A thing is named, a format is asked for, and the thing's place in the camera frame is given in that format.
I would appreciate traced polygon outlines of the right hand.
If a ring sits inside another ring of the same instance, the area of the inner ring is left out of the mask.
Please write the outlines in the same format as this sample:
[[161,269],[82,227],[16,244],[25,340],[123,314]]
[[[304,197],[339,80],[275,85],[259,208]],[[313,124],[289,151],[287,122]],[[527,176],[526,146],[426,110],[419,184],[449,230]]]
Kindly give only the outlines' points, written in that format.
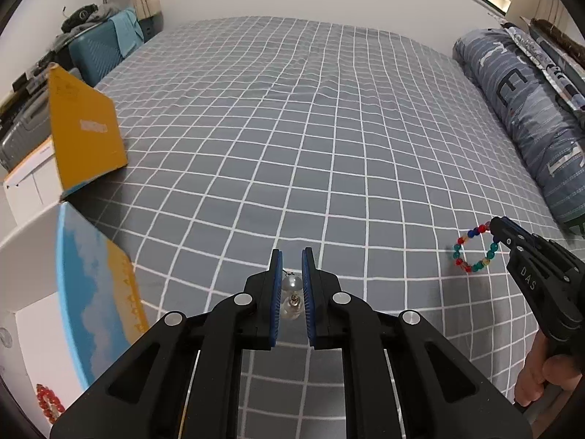
[[528,406],[540,399],[545,383],[572,391],[580,382],[582,373],[577,359],[567,355],[551,356],[549,350],[549,341],[539,330],[514,387],[514,401],[519,405]]

